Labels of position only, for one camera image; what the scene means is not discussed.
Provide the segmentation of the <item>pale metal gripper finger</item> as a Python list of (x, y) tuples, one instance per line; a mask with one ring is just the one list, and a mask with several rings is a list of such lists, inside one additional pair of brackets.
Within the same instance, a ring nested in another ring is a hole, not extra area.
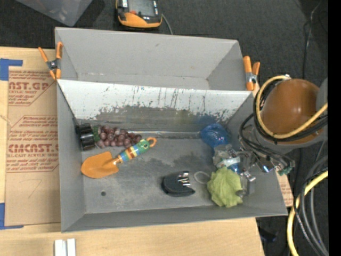
[(241, 183), (243, 188), (243, 197), (251, 195), (255, 192), (256, 177), (249, 171), (244, 171), (242, 173)]
[(240, 157), (237, 156), (237, 157), (226, 159), (225, 164), (227, 167), (238, 166), (240, 161), (241, 161)]

